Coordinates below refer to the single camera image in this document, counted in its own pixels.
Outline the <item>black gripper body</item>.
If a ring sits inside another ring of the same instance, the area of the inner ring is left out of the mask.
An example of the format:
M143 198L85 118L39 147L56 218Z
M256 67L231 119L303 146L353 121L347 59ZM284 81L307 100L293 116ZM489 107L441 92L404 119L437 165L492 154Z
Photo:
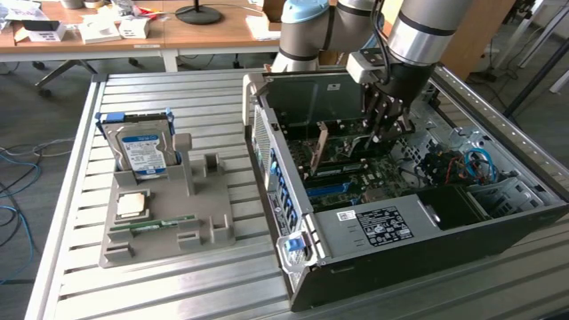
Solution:
M416 66L407 63L391 63L389 75L384 69L381 67L373 71L379 91L393 97L395 100L401 100L403 105L409 105L427 85L435 65Z

